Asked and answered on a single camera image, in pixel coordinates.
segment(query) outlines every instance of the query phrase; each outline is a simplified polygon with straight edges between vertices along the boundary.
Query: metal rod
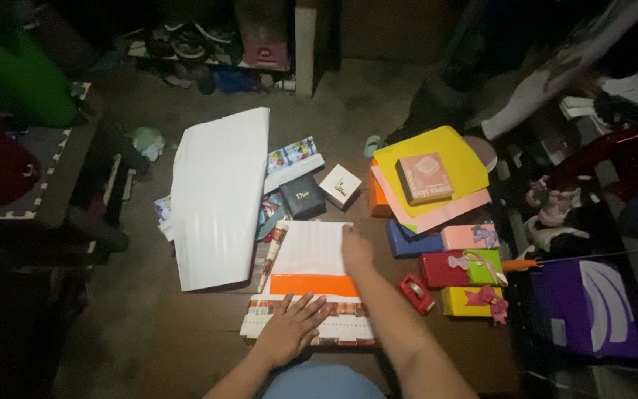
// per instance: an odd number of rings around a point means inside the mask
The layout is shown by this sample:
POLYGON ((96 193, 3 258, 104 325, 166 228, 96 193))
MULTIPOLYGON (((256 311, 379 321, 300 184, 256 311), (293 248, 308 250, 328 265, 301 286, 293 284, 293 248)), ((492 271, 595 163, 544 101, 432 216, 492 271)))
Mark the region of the metal rod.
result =
POLYGON ((638 249, 633 250, 623 250, 621 252, 612 252, 612 253, 600 253, 598 255, 585 255, 585 256, 573 256, 572 258, 563 258, 563 259, 550 259, 550 260, 539 260, 536 263, 542 265, 548 262, 559 262, 561 260, 574 260, 574 259, 587 259, 587 258, 599 258, 601 256, 616 256, 616 255, 625 255, 627 253, 638 253, 638 249))

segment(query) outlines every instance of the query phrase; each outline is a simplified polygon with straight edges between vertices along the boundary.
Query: person's right hand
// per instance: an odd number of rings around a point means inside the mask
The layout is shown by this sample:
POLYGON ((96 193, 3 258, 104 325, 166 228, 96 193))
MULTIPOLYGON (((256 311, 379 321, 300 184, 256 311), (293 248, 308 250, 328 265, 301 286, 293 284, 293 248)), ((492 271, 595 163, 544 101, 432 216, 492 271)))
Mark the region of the person's right hand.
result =
POLYGON ((344 267, 349 276, 355 276, 373 267, 373 244, 363 237, 353 226, 345 224, 341 242, 344 267))

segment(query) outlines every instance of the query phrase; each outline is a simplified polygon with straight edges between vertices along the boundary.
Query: hand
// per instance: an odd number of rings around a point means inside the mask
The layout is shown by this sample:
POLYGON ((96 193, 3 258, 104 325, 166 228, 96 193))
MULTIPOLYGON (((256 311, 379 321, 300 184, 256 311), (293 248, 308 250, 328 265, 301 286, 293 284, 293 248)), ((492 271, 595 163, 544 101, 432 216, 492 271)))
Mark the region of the hand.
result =
POLYGON ((307 305, 313 296, 312 292, 306 293, 289 307, 293 294, 285 295, 282 304, 262 329, 250 355, 259 358, 270 368, 284 366, 297 357, 319 335, 316 328, 330 313, 329 307, 324 307, 324 295, 307 305))
POLYGON ((373 244, 363 237, 358 230, 345 224, 343 227, 341 254, 344 267, 349 276, 356 276, 373 267, 373 244))

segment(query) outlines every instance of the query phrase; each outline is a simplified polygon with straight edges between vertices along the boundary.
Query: white small box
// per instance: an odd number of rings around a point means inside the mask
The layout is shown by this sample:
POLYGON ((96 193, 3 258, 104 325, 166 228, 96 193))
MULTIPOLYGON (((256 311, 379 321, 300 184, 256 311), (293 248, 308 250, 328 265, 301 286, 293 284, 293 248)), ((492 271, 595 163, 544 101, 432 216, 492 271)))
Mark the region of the white small box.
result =
POLYGON ((344 209, 347 202, 358 191, 361 179, 354 176, 341 165, 336 165, 329 175, 322 180, 319 187, 327 194, 329 202, 344 209))

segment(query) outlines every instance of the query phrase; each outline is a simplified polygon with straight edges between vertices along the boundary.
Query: purple box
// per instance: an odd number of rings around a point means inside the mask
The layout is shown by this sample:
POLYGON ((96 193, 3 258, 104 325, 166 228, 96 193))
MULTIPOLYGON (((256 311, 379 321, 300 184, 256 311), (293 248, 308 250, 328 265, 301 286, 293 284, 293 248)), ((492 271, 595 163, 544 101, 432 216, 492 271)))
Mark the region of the purple box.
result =
POLYGON ((540 335, 576 354, 638 358, 637 323, 616 267, 562 260, 530 273, 540 335))

